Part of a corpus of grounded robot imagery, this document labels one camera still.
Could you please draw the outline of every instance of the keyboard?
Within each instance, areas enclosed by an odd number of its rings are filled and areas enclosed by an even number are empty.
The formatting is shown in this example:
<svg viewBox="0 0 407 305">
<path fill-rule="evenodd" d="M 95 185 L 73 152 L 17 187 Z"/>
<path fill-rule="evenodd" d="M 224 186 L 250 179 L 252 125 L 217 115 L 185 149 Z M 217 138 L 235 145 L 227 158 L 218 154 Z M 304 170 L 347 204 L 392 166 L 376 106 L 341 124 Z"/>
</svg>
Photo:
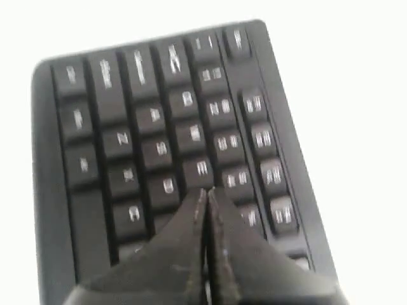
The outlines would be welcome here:
<svg viewBox="0 0 407 305">
<path fill-rule="evenodd" d="M 43 304 L 140 250 L 197 187 L 336 278 L 263 22 L 45 60 L 32 117 Z"/>
</svg>

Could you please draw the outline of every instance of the keyboard frame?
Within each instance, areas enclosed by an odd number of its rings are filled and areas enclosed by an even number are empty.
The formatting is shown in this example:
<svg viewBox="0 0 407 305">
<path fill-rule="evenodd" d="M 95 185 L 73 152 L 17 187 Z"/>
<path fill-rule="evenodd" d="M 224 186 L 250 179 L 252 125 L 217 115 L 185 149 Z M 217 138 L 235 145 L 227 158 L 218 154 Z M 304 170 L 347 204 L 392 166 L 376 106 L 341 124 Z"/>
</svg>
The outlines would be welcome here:
<svg viewBox="0 0 407 305">
<path fill-rule="evenodd" d="M 261 73 L 265 104 L 275 133 L 277 147 L 280 151 L 289 192 L 294 199 L 293 206 L 301 227 L 300 230 L 304 234 L 308 246 L 307 255 L 311 268 L 316 273 L 336 279 L 336 271 L 328 241 L 264 22 L 253 20 L 243 23 L 224 24 L 179 33 L 169 37 L 158 37 L 150 41 L 143 41 L 143 43 L 152 43 L 162 38 L 185 36 L 209 29 L 216 33 L 219 40 L 219 37 L 222 36 L 222 29 L 231 25 L 244 25 L 251 45 L 252 61 L 257 63 Z M 55 102 L 52 63 L 60 58 L 85 56 L 100 50 L 115 50 L 138 43 L 136 41 L 122 46 L 76 53 L 68 57 L 51 58 L 39 63 L 35 68 L 32 77 L 32 144 L 36 243 L 42 304 L 62 304 L 76 284 L 71 221 Z M 224 54 L 225 47 L 222 40 L 219 41 L 219 47 L 222 54 Z M 241 78 L 240 75 L 230 72 L 232 68 L 226 62 L 223 62 L 223 65 L 228 80 L 230 78 Z M 237 96 L 235 93 L 231 95 L 231 98 L 236 105 Z M 236 114 L 239 117 L 237 118 L 238 122 L 242 122 L 242 113 L 237 110 Z M 244 134 L 247 132 L 241 129 L 240 132 L 242 138 L 245 138 L 244 142 L 247 141 L 247 135 Z M 255 164 L 250 149 L 246 150 L 246 155 L 247 165 L 252 172 Z M 256 194 L 262 193 L 258 183 L 254 183 L 253 187 Z M 258 201 L 258 204 L 263 222 L 266 221 L 267 223 L 267 225 L 264 225 L 266 237 L 268 240 L 273 239 L 268 219 L 264 219 L 267 215 L 264 203 L 261 200 Z"/>
</svg>

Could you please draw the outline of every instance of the space bar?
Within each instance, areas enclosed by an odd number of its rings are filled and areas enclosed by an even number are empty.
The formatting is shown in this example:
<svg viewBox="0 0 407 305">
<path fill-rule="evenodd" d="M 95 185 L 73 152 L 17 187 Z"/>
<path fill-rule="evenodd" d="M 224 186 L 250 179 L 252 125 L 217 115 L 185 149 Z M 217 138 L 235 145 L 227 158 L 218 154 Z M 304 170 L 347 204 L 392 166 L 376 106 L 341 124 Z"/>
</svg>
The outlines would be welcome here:
<svg viewBox="0 0 407 305">
<path fill-rule="evenodd" d="M 100 191 L 72 195 L 71 213 L 76 277 L 83 281 L 111 267 Z"/>
</svg>

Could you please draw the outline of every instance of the white background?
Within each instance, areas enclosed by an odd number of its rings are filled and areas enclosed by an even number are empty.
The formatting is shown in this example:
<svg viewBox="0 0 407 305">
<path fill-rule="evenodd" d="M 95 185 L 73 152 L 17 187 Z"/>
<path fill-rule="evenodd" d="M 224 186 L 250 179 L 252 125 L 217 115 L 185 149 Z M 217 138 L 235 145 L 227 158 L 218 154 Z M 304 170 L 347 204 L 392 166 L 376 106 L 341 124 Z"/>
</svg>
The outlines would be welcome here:
<svg viewBox="0 0 407 305">
<path fill-rule="evenodd" d="M 30 82 L 49 56 L 250 18 L 270 32 L 340 283 L 403 303 L 406 8 L 391 1 L 2 1 L 1 304 L 38 304 Z"/>
</svg>

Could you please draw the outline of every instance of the black keyboard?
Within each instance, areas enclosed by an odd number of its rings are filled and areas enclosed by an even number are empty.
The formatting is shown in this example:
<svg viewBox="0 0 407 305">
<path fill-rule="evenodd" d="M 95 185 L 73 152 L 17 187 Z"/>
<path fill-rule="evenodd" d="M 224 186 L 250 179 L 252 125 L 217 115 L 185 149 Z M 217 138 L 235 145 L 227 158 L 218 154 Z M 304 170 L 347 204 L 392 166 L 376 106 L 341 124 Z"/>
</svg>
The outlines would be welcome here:
<svg viewBox="0 0 407 305">
<path fill-rule="evenodd" d="M 263 23 L 53 58 L 32 90 L 43 304 L 141 249 L 196 187 L 336 276 Z"/>
</svg>

